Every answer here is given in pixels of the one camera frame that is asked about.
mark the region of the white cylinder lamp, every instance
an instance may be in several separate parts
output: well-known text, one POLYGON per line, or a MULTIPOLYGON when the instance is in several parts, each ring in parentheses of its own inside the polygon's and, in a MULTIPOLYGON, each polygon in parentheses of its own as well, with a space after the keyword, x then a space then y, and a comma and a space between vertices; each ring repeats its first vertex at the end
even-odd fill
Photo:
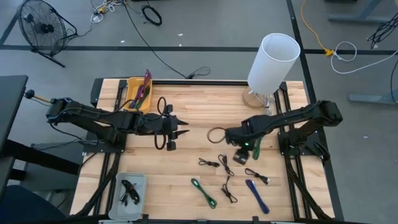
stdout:
POLYGON ((245 104, 251 108, 264 107, 261 102, 264 95, 271 95, 278 90, 299 55, 299 44, 288 35, 265 36, 249 72, 249 88, 243 95, 245 104))

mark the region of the fan stand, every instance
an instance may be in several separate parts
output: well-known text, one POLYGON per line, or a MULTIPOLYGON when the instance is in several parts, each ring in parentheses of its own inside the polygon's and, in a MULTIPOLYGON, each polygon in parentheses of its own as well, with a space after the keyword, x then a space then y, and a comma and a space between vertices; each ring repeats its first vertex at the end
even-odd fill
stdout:
MULTIPOLYGON (((55 13, 57 16, 59 16, 59 18, 61 18, 63 21, 65 21, 65 22, 67 22, 69 25, 71 25, 71 26, 73 27, 73 29, 75 30, 73 34, 68 35, 68 36, 66 36, 66 37, 64 37, 64 38, 61 38, 60 40, 69 39, 69 38, 73 38, 73 37, 78 36, 78 34, 77 34, 77 28, 76 28, 73 24, 71 24, 71 23, 70 23, 69 21, 67 21, 64 17, 62 17, 54 8, 51 9, 51 10, 52 10, 53 13, 55 13)), ((63 46, 63 48, 60 50, 60 52, 61 52, 62 50, 65 50, 66 47, 67 47, 66 45, 63 46)), ((41 56, 43 56, 43 57, 49 59, 50 61, 56 63, 57 65, 61 66, 62 68, 65 68, 65 66, 64 66, 61 62, 59 62, 59 61, 57 61, 57 60, 55 60, 55 59, 53 58, 53 56, 54 56, 55 54, 51 54, 50 56, 48 56, 48 55, 45 55, 45 54, 43 54, 42 52, 38 51, 37 49, 32 49, 32 50, 30 50, 30 51, 33 52, 33 53, 38 53, 39 55, 41 55, 41 56)))

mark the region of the lamp base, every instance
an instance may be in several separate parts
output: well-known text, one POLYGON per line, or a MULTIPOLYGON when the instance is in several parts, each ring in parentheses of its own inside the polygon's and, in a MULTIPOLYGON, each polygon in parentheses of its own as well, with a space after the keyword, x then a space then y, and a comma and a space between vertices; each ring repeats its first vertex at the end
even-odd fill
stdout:
POLYGON ((257 94, 251 90, 250 87, 247 87, 242 94, 243 103, 252 109, 261 109, 264 108, 264 100, 265 96, 262 94, 257 94))

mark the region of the blue cable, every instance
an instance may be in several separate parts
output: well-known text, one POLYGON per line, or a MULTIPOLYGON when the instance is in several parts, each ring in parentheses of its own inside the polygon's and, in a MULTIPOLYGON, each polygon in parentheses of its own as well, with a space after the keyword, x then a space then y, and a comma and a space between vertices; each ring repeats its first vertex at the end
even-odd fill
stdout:
POLYGON ((257 202, 259 203, 262 212, 264 212, 264 214, 268 214, 269 213, 269 208, 262 201, 262 199, 261 199, 261 197, 259 195, 259 192, 257 192, 257 190, 256 190, 256 186, 254 185, 254 182, 252 180, 246 180, 246 185, 249 187, 251 192, 253 192, 254 196, 256 197, 257 202))

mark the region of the white lamp shade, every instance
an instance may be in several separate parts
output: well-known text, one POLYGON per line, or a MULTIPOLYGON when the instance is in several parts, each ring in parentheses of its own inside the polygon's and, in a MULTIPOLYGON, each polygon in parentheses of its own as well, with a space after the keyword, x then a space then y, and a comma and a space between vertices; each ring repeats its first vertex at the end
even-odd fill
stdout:
POLYGON ((263 38, 250 69, 248 84, 256 93, 273 94, 300 55, 295 39, 285 34, 269 34, 263 38))

